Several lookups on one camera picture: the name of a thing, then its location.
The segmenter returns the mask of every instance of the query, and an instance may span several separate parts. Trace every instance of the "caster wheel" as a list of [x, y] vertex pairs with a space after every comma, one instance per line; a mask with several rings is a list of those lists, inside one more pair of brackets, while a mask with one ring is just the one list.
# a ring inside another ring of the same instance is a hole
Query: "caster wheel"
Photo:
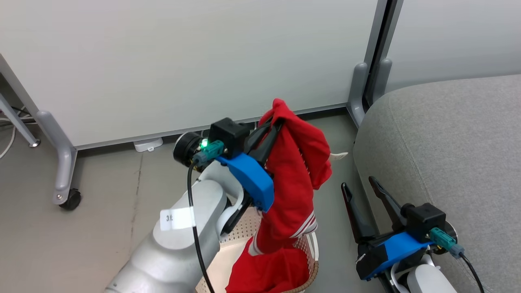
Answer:
[[78, 207], [78, 205], [80, 204], [80, 201], [81, 201], [80, 192], [76, 188], [71, 188], [69, 190], [69, 197], [67, 198], [67, 200], [64, 203], [62, 203], [60, 205], [60, 208], [67, 210], [67, 211], [72, 211]]

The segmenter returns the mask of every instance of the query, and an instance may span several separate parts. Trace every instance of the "woven brown basket rim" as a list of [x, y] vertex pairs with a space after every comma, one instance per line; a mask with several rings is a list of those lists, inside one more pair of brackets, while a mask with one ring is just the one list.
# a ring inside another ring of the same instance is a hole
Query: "woven brown basket rim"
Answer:
[[289, 291], [284, 291], [283, 293], [298, 293], [303, 290], [306, 290], [313, 283], [313, 281], [317, 277], [317, 274], [318, 274], [318, 261], [315, 261], [313, 263], [313, 272], [311, 273], [311, 276], [309, 276], [309, 279], [307, 279], [307, 281], [304, 284], [302, 284], [302, 286], [289, 290]]

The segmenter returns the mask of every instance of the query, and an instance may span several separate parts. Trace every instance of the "white partition board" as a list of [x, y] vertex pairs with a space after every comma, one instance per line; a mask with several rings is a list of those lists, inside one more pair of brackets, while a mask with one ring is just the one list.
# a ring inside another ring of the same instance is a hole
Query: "white partition board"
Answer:
[[0, 53], [75, 146], [347, 102], [377, 0], [16, 0]]
[[386, 92], [521, 73], [521, 2], [405, 0], [387, 53]]

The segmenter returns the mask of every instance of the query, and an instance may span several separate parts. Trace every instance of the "perforated basket wall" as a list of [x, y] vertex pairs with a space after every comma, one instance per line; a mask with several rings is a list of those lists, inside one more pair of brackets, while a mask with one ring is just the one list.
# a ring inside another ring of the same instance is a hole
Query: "perforated basket wall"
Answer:
[[[249, 239], [257, 231], [261, 223], [261, 214], [250, 207], [246, 210], [242, 218], [239, 220], [233, 231], [228, 235], [228, 238], [221, 241], [221, 249], [226, 246], [232, 245], [234, 242], [241, 239]], [[294, 244], [295, 247], [303, 250], [307, 255], [307, 266], [309, 269], [308, 281], [294, 290], [287, 291], [287, 293], [304, 292], [309, 285], [315, 280], [318, 273], [318, 243], [315, 233], [305, 235], [298, 239]], [[195, 288], [197, 293], [208, 293], [208, 287], [206, 281], [202, 278], [197, 287]]]

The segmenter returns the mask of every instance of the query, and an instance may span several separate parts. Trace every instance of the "white label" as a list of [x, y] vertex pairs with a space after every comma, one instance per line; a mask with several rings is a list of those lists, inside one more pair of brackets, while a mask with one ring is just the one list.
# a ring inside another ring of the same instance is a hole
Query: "white label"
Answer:
[[194, 227], [194, 208], [190, 206], [182, 209], [162, 210], [159, 213], [159, 226], [161, 231]]

